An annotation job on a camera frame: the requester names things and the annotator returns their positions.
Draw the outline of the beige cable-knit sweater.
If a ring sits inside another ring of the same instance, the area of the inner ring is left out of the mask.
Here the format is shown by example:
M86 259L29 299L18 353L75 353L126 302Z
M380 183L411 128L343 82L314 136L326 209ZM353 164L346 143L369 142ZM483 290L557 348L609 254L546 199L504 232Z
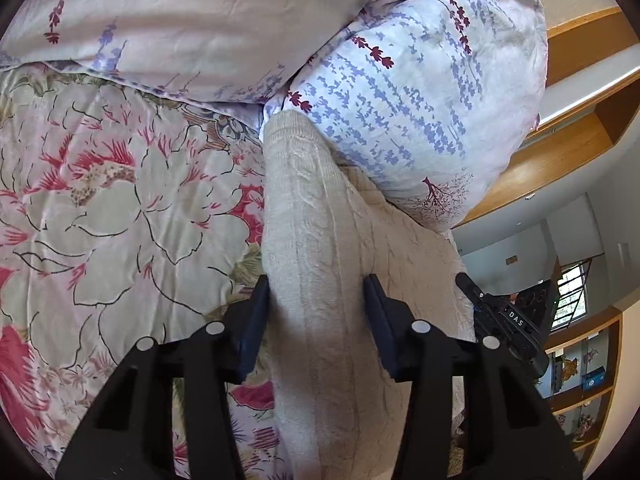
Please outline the beige cable-knit sweater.
M274 412L297 479L387 479L410 388L382 367L364 310L369 274L446 335L474 336L448 238L392 206L294 110L264 129L262 266L271 290Z

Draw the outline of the barred window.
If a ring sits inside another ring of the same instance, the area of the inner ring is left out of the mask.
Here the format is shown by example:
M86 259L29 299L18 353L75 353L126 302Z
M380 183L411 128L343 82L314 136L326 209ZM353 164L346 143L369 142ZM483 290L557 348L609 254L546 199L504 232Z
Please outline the barred window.
M592 259L562 266L560 278L556 281L559 299L551 324L552 332L564 330L587 315L587 281Z

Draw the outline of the wooden bookshelf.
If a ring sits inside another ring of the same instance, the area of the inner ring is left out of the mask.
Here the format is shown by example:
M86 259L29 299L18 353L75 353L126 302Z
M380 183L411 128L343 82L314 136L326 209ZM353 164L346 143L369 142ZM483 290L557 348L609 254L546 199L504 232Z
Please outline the wooden bookshelf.
M551 333L546 374L536 381L580 466L586 468L604 429L622 348L616 307Z

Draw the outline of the blue floral pillow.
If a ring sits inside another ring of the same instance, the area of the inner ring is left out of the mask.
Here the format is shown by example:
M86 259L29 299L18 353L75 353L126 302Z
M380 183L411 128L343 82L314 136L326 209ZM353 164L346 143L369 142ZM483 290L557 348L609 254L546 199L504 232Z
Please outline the blue floral pillow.
M264 110L302 114L421 226L453 228L535 129L540 0L376 0Z

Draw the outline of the floral bed quilt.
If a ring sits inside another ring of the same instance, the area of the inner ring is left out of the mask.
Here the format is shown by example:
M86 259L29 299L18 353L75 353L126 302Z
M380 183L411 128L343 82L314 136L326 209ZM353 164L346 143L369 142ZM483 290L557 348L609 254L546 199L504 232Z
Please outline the floral bed quilt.
M50 479L140 338L191 336L262 273L258 136L40 64L1 75L1 474Z

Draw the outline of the pink floral pillow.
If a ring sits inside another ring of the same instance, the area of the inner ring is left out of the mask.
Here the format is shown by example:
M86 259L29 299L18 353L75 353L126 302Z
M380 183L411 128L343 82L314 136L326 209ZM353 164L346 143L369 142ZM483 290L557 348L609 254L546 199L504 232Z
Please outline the pink floral pillow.
M176 100L271 98L375 0L25 0L1 63L62 62Z

